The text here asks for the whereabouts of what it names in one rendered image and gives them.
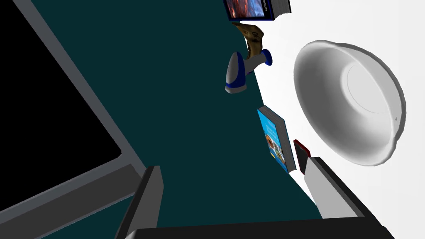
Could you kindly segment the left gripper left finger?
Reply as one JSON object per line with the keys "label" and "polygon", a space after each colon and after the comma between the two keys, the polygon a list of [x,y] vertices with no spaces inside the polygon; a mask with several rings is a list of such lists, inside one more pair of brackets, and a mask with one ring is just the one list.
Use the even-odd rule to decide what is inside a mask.
{"label": "left gripper left finger", "polygon": [[139,239],[142,229],[156,228],[164,183],[160,166],[146,169],[115,239]]}

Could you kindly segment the red and black box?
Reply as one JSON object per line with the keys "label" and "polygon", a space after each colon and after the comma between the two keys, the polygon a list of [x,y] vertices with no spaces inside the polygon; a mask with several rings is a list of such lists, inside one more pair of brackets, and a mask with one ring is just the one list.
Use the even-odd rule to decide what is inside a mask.
{"label": "red and black box", "polygon": [[296,155],[298,159],[299,169],[303,175],[305,175],[305,170],[307,166],[307,160],[311,157],[310,151],[298,140],[294,140],[294,147],[296,150]]}

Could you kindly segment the light blue book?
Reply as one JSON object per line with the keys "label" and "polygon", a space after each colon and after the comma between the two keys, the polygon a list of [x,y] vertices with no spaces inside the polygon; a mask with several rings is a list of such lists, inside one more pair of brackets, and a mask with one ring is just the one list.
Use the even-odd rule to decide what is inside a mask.
{"label": "light blue book", "polygon": [[270,154],[285,172],[295,171],[296,164],[284,119],[265,105],[258,108],[257,112]]}

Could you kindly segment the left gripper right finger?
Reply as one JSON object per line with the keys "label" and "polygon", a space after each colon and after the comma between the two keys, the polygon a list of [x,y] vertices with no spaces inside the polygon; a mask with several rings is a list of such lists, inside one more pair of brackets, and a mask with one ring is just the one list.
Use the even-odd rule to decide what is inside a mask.
{"label": "left gripper right finger", "polygon": [[374,219],[370,210],[320,157],[307,159],[304,181],[322,218]]}

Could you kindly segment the dark blue book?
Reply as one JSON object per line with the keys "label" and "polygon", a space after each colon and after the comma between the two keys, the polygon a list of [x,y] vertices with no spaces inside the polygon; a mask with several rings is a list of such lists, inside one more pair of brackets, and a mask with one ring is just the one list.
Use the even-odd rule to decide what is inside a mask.
{"label": "dark blue book", "polygon": [[273,21],[291,13],[289,0],[222,0],[229,20]]}

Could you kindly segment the brown carved figurine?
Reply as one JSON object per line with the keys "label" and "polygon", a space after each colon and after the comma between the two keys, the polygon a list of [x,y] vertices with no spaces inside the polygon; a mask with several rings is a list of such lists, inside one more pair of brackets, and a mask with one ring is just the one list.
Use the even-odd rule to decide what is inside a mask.
{"label": "brown carved figurine", "polygon": [[263,50],[262,38],[264,33],[256,25],[232,22],[232,24],[243,34],[247,41],[247,60]]}

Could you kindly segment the grey framed window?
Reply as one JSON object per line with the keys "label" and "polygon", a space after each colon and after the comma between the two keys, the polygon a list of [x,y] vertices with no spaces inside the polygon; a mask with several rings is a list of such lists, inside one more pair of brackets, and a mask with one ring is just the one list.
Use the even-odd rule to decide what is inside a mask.
{"label": "grey framed window", "polygon": [[29,0],[0,0],[0,239],[42,239],[136,191],[144,166]]}

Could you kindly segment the white and blue pepper mill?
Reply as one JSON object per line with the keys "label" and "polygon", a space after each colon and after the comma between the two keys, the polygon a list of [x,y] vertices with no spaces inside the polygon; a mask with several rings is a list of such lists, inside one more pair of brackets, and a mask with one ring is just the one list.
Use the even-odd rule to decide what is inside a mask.
{"label": "white and blue pepper mill", "polygon": [[267,49],[249,59],[244,59],[240,52],[234,52],[230,58],[227,72],[225,90],[230,93],[239,93],[246,90],[246,75],[253,72],[260,64],[272,65],[273,59]]}

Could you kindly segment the white bowl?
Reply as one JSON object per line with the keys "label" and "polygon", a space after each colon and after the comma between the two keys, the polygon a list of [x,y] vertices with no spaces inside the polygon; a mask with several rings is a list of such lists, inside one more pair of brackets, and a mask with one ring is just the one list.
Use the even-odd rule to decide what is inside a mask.
{"label": "white bowl", "polygon": [[355,45],[313,41],[299,51],[293,78],[304,115],[335,153],[361,166],[391,158],[404,131],[406,102],[380,58]]}

